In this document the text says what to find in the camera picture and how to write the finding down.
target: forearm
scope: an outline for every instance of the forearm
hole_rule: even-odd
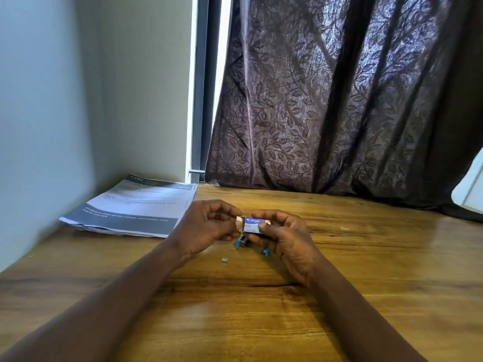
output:
[[[0,356],[6,361],[102,361],[166,277],[180,265],[165,240],[94,293]]]
[[[327,259],[314,269],[308,286],[352,360],[426,360]]]

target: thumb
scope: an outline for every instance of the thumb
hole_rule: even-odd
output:
[[[235,221],[223,221],[216,225],[216,238],[219,239],[225,235],[231,235],[238,232]]]
[[[258,224],[258,229],[265,235],[272,237],[276,240],[280,240],[281,237],[281,227],[280,226],[273,226],[266,222],[261,222]]]

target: wood grain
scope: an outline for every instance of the wood grain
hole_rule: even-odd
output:
[[[200,186],[245,215],[278,208],[429,360],[481,360],[483,225],[354,198]],[[0,274],[0,353],[160,240],[63,228]],[[221,262],[223,256],[228,263]],[[173,273],[115,353],[118,361],[341,360],[307,290],[255,247],[216,243]]]

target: dark curtain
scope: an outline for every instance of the dark curtain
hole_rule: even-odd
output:
[[[483,216],[483,0],[234,0],[206,166],[221,185]]]

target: hand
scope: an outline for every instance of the hand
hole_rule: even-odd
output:
[[[222,200],[194,201],[165,240],[174,245],[184,262],[208,248],[215,240],[231,241],[239,237],[242,224],[236,216],[242,212]]]
[[[269,248],[284,262],[297,281],[308,286],[309,276],[324,256],[313,243],[305,220],[276,209],[253,211],[252,217],[271,220],[272,225],[264,222],[258,225],[260,232],[270,238],[249,234],[248,239]]]

